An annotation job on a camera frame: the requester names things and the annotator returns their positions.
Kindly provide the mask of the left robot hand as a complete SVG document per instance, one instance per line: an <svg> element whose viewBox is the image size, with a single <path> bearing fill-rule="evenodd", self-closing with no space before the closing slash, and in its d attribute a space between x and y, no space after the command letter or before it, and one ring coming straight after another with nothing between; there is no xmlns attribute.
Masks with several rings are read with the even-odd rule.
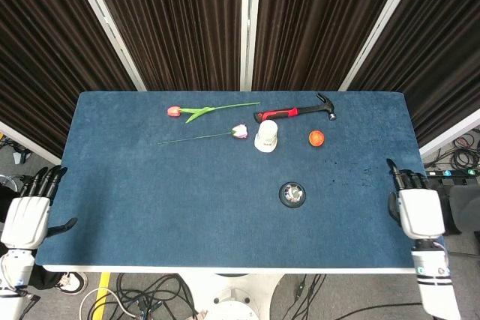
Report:
<svg viewBox="0 0 480 320"><path fill-rule="evenodd" d="M24 182L4 217L1 242L9 250L36 250L44 239L69 231L77 224L73 217L59 226L48 226L59 183L68 169L60 165L43 167Z"/></svg>

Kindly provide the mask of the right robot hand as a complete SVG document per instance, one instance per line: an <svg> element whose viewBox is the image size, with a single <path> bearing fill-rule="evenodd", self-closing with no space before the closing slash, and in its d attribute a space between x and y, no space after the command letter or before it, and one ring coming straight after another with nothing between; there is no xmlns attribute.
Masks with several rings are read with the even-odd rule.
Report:
<svg viewBox="0 0 480 320"><path fill-rule="evenodd" d="M414 241L434 241L445 232L438 192L431 189L421 173L399 169L395 162L386 162L393 177L395 192L388 196L388 213Z"/></svg>

